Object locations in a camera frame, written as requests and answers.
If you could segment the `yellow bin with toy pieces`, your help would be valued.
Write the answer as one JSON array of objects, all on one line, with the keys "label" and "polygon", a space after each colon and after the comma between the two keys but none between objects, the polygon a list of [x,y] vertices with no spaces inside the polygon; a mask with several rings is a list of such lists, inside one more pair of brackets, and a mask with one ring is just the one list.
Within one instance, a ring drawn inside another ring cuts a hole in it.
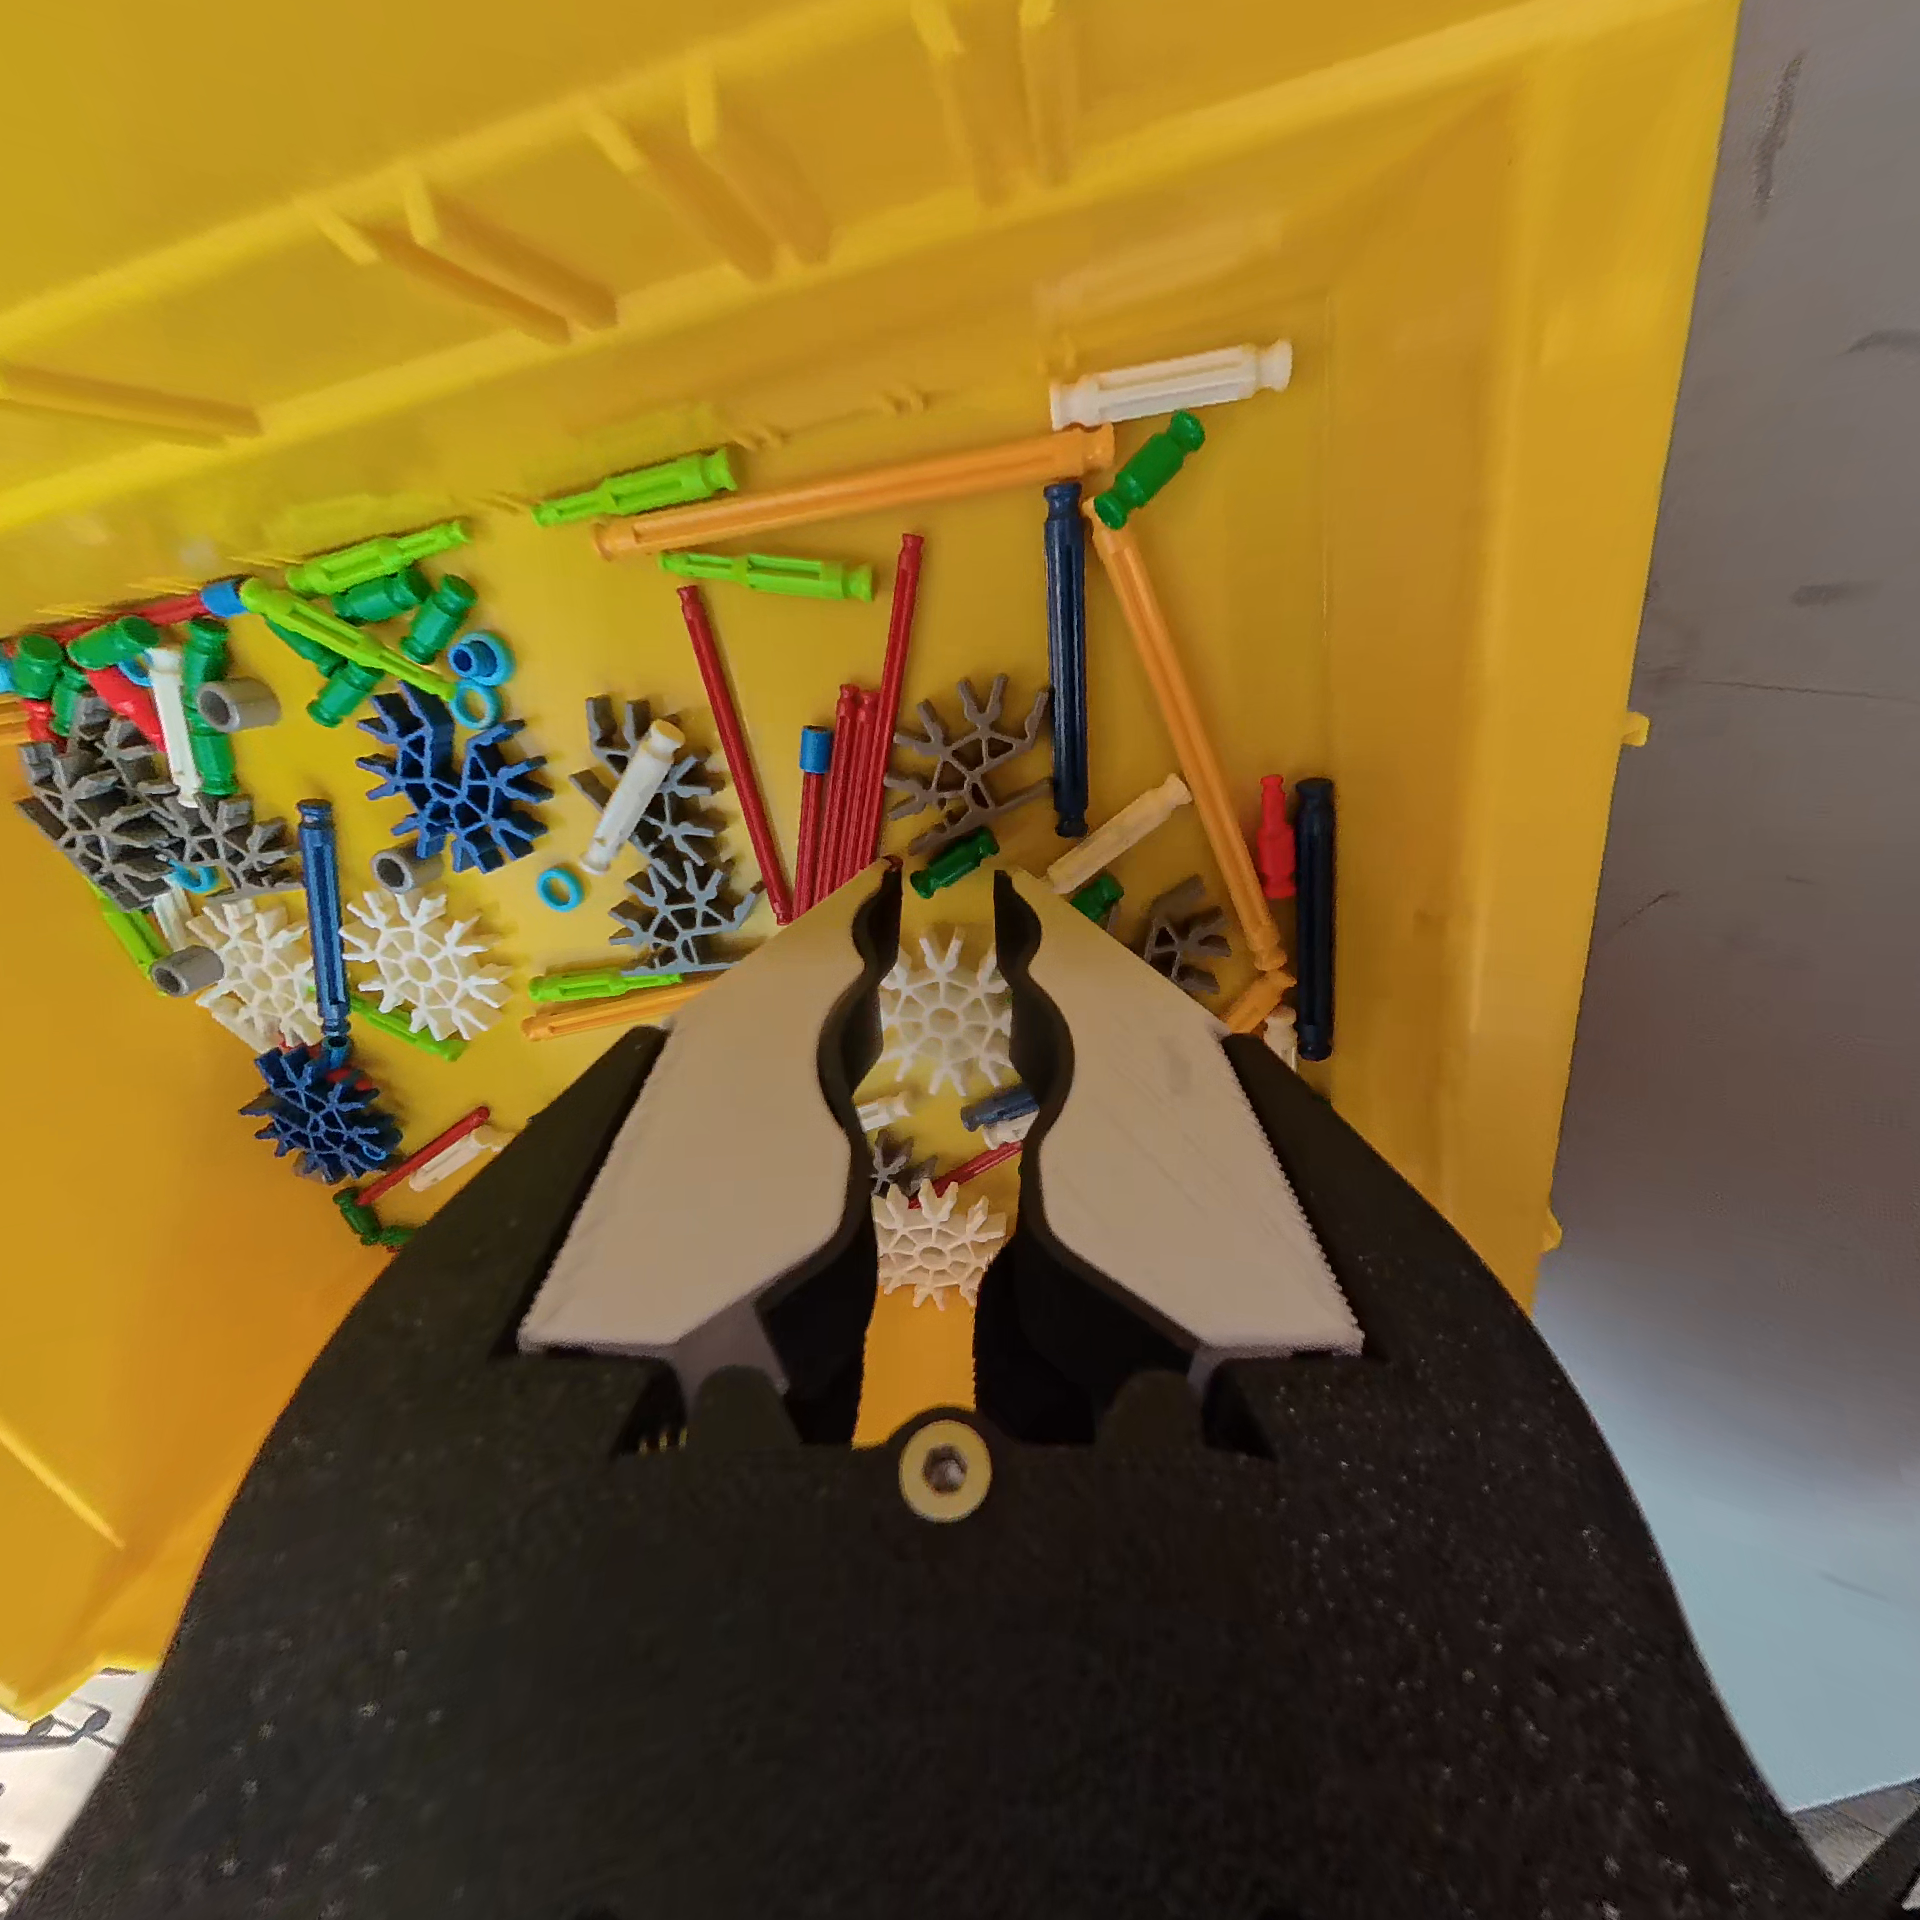
[{"label": "yellow bin with toy pieces", "polygon": [[[595,695],[716,752],[677,583],[532,503],[689,450],[742,498],[1039,437],[1050,381],[1293,344],[1128,530],[1240,830],[1340,802],[1316,1071],[1526,1300],[1736,4],[2,4],[2,638],[459,521],[536,848],[435,890],[517,996],[359,1030],[430,1140],[609,1032],[628,853],[563,912]],[[780,867],[803,725],[1046,682],[1040,479],[701,552]],[[166,1648],[274,1412],[372,1274],[256,1140],[256,1032],[166,998],[2,752],[2,1702]]]}]

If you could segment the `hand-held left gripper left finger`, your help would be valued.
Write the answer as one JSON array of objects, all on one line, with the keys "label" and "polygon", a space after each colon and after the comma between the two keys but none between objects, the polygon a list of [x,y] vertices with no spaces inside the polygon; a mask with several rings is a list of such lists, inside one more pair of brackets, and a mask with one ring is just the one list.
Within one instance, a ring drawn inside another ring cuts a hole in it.
[{"label": "hand-held left gripper left finger", "polygon": [[519,1350],[667,1363],[686,1401],[759,1370],[798,1422],[853,1422],[879,1289],[854,1087],[879,1057],[902,873],[870,867],[678,1011]]}]

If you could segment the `grey desk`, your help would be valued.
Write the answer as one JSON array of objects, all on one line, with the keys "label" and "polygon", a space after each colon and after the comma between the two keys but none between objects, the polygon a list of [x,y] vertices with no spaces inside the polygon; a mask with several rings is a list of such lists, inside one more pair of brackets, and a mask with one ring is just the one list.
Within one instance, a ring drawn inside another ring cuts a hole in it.
[{"label": "grey desk", "polygon": [[1918,4],[1742,4],[1536,1318],[1787,1807],[1918,1777]]}]

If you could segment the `white snowflake toy connector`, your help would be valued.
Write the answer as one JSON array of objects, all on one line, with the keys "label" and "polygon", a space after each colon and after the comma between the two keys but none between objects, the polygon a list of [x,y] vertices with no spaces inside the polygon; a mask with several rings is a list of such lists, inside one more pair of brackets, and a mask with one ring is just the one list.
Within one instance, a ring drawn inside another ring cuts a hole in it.
[{"label": "white snowflake toy connector", "polygon": [[1012,996],[995,946],[973,928],[938,924],[902,955],[879,985],[883,1069],[924,1091],[998,1091],[1012,1085]]}]

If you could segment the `pile of colourful toy pieces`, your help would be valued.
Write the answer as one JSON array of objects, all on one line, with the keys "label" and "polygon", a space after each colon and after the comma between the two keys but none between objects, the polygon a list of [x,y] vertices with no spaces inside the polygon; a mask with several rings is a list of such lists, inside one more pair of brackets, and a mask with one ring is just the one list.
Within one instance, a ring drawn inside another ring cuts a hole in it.
[{"label": "pile of colourful toy pieces", "polygon": [[[1046,521],[1046,568],[1049,568],[1049,631],[1077,661],[1075,687],[1085,688],[1085,530],[1098,537],[1100,563],[1118,583],[1118,595],[1128,603],[1128,619],[1145,649],[1156,688],[1166,705],[1168,737],[1180,742],[1182,774],[1162,780],[1138,802],[1112,813],[1100,830],[1081,835],[1040,879],[1050,894],[1077,894],[1121,857],[1122,842],[1137,842],[1143,834],[1159,828],[1168,811],[1196,802],[1207,822],[1218,818],[1218,765],[1212,757],[1206,730],[1197,725],[1190,688],[1180,680],[1180,664],[1166,652],[1166,631],[1159,624],[1159,603],[1143,575],[1138,552],[1131,546],[1138,512],[1153,494],[1162,494],[1172,473],[1206,444],[1206,428],[1191,413],[1172,413],[1168,425],[1138,444],[1138,450],[1121,467],[1118,479],[1092,494],[1081,508],[1075,494],[1077,479],[1049,476],[1049,521]],[[413,845],[413,861],[435,867],[443,857],[448,869],[497,869],[530,853],[540,840],[541,822],[530,818],[530,802],[550,798],[540,776],[540,757],[519,761],[509,742],[519,721],[501,721],[467,734],[467,744],[455,752],[455,713],[448,699],[422,682],[399,682],[396,693],[372,695],[370,732],[382,752],[359,761],[374,776],[372,801],[406,801],[409,818],[399,834]],[[132,730],[119,732],[121,721],[111,710],[90,701],[78,710],[66,744],[24,748],[24,765],[34,767],[37,793],[18,807],[25,818],[45,828],[51,840],[74,842],[78,853],[105,857],[98,861],[102,884],[111,879],[111,893],[140,908],[140,893],[158,884],[166,893],[176,867],[203,867],[191,842],[203,830],[212,840],[215,807],[203,802],[195,813],[185,793],[176,793],[166,780],[149,780],[140,748],[148,737]],[[399,937],[400,924],[387,924],[372,908],[351,905],[359,928],[339,932],[339,875],[332,857],[332,818],[321,801],[300,801],[300,873],[306,893],[306,942],[309,942],[309,985],[297,996],[297,1023],[283,1030],[292,1045],[268,1045],[256,1071],[260,1093],[243,1109],[260,1116],[260,1140],[274,1143],[280,1155],[293,1155],[306,1178],[321,1178],[335,1193],[344,1213],[363,1207],[344,1185],[359,1174],[399,1174],[396,1149],[399,1134],[392,1116],[378,1109],[374,1091],[349,1069],[349,990],[347,961],[356,958],[365,968],[384,968],[382,942]],[[823,905],[831,893],[828,858],[818,853],[813,861],[813,897]],[[629,990],[616,998],[579,998],[551,1002],[550,1017],[640,1017],[640,1023],[667,1018],[667,1032],[649,1038],[663,1043],[678,1011],[700,996],[722,982],[728,970],[701,970],[694,958],[681,951],[716,932],[710,908],[724,893],[728,875],[693,858],[678,858],[678,845],[649,845],[645,869],[634,879],[629,908],[640,912],[640,946],[656,972],[677,972],[677,990]],[[250,1284],[270,1281],[268,1266],[288,1249],[277,1236],[246,1236],[231,1223],[206,1223],[200,1213],[185,1219],[133,1214],[132,1197],[121,1190],[108,1193],[105,1174],[126,1174],[121,1161],[105,1155],[114,1140],[102,1126],[96,1137],[66,1140],[66,1145],[96,1145],[98,1167],[86,1161],[74,1174],[62,1174],[59,1190],[49,1193],[45,1240],[49,1254],[74,1261],[66,1274],[72,1286],[59,1293],[62,1302],[83,1302],[74,1328],[108,1338],[108,1331],[133,1341],[136,1316],[133,1305],[148,1305],[158,1338],[158,1354],[166,1364],[179,1363],[173,1350],[185,1353],[195,1338],[209,1337],[209,1325],[188,1325],[185,1310],[191,1305],[191,1284],[200,1276],[203,1293],[226,1274],[243,1293],[250,1297]],[[958,1190],[920,1185],[919,1199],[907,1202],[902,1193],[886,1193],[876,1202],[876,1254],[879,1284],[893,1286],[903,1281],[924,1284],[964,1284],[973,1300],[984,1264],[998,1251],[1002,1223],[988,1207],[976,1205],[953,1231],[949,1207]],[[563,1202],[563,1240],[572,1231],[584,1199]],[[536,1261],[536,1281],[541,1286],[556,1257]]]}]

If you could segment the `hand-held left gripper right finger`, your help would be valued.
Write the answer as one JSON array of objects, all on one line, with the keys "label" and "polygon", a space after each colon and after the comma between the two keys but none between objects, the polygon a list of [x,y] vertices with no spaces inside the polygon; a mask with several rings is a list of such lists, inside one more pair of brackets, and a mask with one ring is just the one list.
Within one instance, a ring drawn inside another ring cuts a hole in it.
[{"label": "hand-held left gripper right finger", "polygon": [[1012,1057],[1039,1113],[988,1264],[988,1422],[1100,1425],[1138,1373],[1362,1354],[1227,1030],[1036,875],[995,875]]}]

